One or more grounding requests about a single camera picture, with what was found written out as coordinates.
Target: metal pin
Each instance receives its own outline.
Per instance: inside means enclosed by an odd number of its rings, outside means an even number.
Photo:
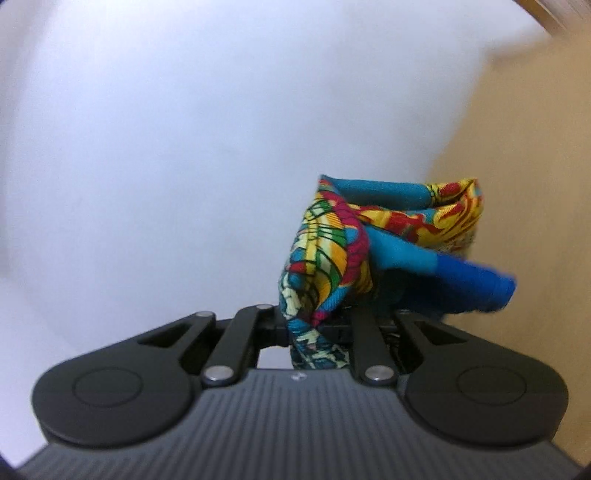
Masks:
[[[234,370],[226,365],[214,365],[205,370],[205,377],[212,382],[221,382],[228,380],[234,375]]]
[[[394,376],[394,370],[386,365],[373,365],[365,371],[365,376],[374,382],[390,380]]]

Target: beige wall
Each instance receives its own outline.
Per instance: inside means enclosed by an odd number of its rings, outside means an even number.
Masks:
[[[591,34],[492,63],[430,180],[477,176],[472,259],[517,275],[511,304],[450,323],[550,364],[569,386],[559,446],[591,460]]]

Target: screw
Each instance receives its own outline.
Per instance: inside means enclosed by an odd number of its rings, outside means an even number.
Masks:
[[[205,377],[212,382],[228,380],[234,375],[234,370],[226,365],[214,365],[205,370]]]
[[[373,365],[365,371],[365,376],[374,382],[390,380],[394,376],[394,370],[386,365]]]

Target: ribbed gray surface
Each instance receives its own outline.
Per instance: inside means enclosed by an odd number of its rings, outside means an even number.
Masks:
[[[161,437],[120,450],[50,445],[30,480],[565,480],[579,467],[550,443],[506,452],[453,445],[422,429],[397,395],[348,371],[251,371],[207,390]]]

